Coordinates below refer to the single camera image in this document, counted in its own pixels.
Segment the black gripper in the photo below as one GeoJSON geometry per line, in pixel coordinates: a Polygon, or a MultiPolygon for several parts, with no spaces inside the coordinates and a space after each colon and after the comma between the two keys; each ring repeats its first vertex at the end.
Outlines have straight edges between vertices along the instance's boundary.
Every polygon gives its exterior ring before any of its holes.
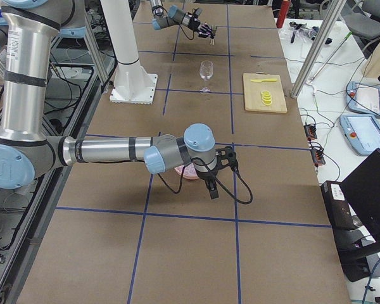
{"type": "Polygon", "coordinates": [[[189,28],[198,34],[198,37],[201,38],[210,38],[211,35],[216,34],[216,26],[209,25],[207,23],[202,23],[199,20],[200,15],[202,14],[201,8],[196,8],[191,13],[191,18],[189,22],[189,28]]]}
{"type": "Polygon", "coordinates": [[[208,192],[210,194],[210,198],[212,200],[217,199],[219,197],[219,192],[217,189],[217,183],[216,183],[216,176],[217,176],[217,171],[212,170],[211,172],[202,172],[199,170],[196,170],[197,176],[205,181],[206,188],[208,189],[208,192]]]}

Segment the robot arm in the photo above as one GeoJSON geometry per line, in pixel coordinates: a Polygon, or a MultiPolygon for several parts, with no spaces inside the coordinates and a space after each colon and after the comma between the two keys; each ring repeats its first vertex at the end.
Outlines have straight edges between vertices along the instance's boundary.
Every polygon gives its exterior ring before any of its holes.
{"type": "MultiPolygon", "coordinates": [[[[117,61],[112,102],[151,104],[157,74],[142,67],[129,1],[100,1],[117,61]]],[[[216,28],[202,23],[201,8],[184,12],[150,1],[155,30],[185,26],[199,37],[215,37],[216,28]]],[[[56,36],[86,34],[84,1],[2,1],[8,23],[6,68],[0,124],[0,188],[16,189],[58,167],[74,163],[144,162],[151,174],[180,165],[216,176],[218,169],[211,129],[191,125],[183,137],[124,137],[86,140],[46,137],[42,131],[51,41],[56,36]]]]}
{"type": "Polygon", "coordinates": [[[185,12],[176,5],[171,5],[169,10],[166,10],[161,1],[150,1],[149,3],[153,14],[152,25],[155,30],[165,29],[174,25],[180,28],[185,26],[193,33],[197,33],[200,38],[210,38],[210,44],[213,44],[217,28],[200,20],[202,8],[199,7],[191,12],[185,12]]]}

